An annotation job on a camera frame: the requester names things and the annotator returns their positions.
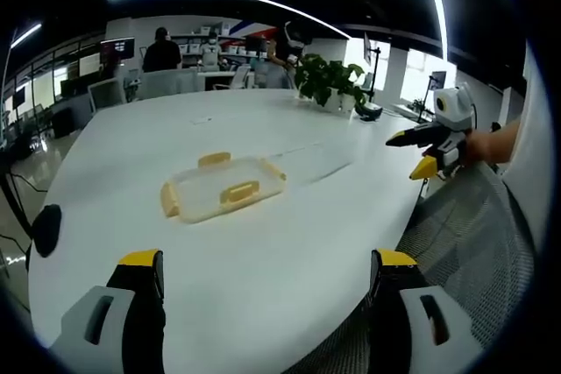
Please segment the person's right hand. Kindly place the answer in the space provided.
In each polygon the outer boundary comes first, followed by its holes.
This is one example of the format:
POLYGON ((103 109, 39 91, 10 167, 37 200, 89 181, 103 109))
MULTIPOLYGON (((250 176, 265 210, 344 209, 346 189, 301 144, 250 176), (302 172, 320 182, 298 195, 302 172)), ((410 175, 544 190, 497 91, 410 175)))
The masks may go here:
POLYGON ((490 132, 470 131, 465 139, 463 164, 471 166, 479 162, 490 163, 490 132))

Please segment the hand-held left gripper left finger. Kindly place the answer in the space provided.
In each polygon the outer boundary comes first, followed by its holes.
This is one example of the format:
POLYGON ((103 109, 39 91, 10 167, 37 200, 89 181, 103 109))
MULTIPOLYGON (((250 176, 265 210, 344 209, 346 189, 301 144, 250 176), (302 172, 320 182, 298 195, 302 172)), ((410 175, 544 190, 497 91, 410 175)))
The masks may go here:
POLYGON ((73 373, 162 373, 165 326, 163 252, 135 251, 67 310, 50 351, 73 373))

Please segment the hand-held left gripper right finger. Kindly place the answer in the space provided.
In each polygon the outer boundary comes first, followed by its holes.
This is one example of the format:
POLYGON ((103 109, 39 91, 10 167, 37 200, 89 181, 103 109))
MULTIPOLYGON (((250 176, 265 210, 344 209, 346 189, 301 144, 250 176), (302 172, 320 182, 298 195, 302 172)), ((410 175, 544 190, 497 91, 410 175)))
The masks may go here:
POLYGON ((370 373, 465 373, 482 353, 468 313, 412 257, 386 249, 371 256, 368 341, 370 373))

